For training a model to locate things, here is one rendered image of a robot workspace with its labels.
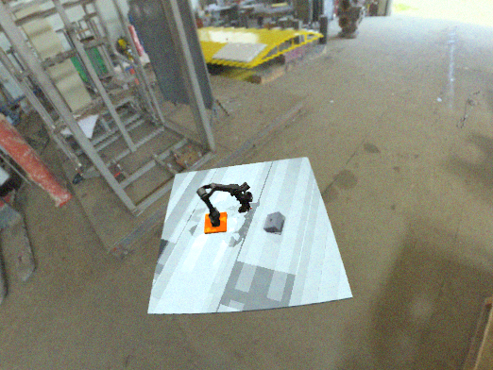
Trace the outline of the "grey square panel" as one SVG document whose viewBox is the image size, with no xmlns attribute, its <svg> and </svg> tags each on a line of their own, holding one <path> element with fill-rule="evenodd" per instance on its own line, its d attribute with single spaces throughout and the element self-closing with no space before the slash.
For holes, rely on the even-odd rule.
<svg viewBox="0 0 493 370">
<path fill-rule="evenodd" d="M 263 229 L 266 230 L 266 232 L 281 235 L 281 230 L 284 222 L 284 220 L 282 219 L 283 215 L 279 211 L 267 214 Z"/>
</svg>

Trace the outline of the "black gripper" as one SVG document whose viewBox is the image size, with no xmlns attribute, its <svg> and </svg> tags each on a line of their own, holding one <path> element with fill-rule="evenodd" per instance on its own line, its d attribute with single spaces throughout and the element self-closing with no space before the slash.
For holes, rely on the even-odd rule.
<svg viewBox="0 0 493 370">
<path fill-rule="evenodd" d="M 248 192 L 243 193 L 243 196 L 242 196 L 240 199 L 236 199 L 237 201 L 239 201 L 239 202 L 240 202 L 239 204 L 242 204 L 242 206 L 241 206 L 241 207 L 239 207 L 239 210 L 238 210 L 238 212 L 239 212 L 239 213 L 246 212 L 246 211 L 247 211 L 247 209 L 248 209 L 248 210 L 250 210 L 250 205 L 249 205 L 249 202 L 246 202 L 246 203 L 245 203 L 245 202 L 244 202 L 244 199 L 243 199 L 243 197 L 245 197 L 245 196 L 244 196 L 244 194 L 245 194 L 245 195 L 247 195 L 247 193 L 248 193 Z"/>
</svg>

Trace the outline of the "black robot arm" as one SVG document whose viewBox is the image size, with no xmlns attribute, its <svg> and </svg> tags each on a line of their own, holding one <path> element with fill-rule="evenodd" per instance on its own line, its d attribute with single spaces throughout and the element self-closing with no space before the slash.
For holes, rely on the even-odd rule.
<svg viewBox="0 0 493 370">
<path fill-rule="evenodd" d="M 211 201 L 209 200 L 209 197 L 212 196 L 213 192 L 219 191 L 219 192 L 228 192 L 230 193 L 231 197 L 236 197 L 237 199 L 240 199 L 243 194 L 242 192 L 246 192 L 250 186 L 244 182 L 241 186 L 238 184 L 231 183 L 229 185 L 225 184 L 217 184 L 217 183 L 210 183 L 208 185 L 203 185 L 197 190 L 197 194 L 201 198 L 201 200 L 205 203 L 209 210 L 208 218 L 211 222 L 212 227 L 220 227 L 220 212 L 216 207 L 213 207 Z M 205 189 L 211 189 L 209 193 L 205 191 Z M 252 202 L 253 200 L 253 194 L 251 192 L 248 192 L 246 195 L 244 194 L 245 197 L 243 197 L 244 202 Z"/>
</svg>

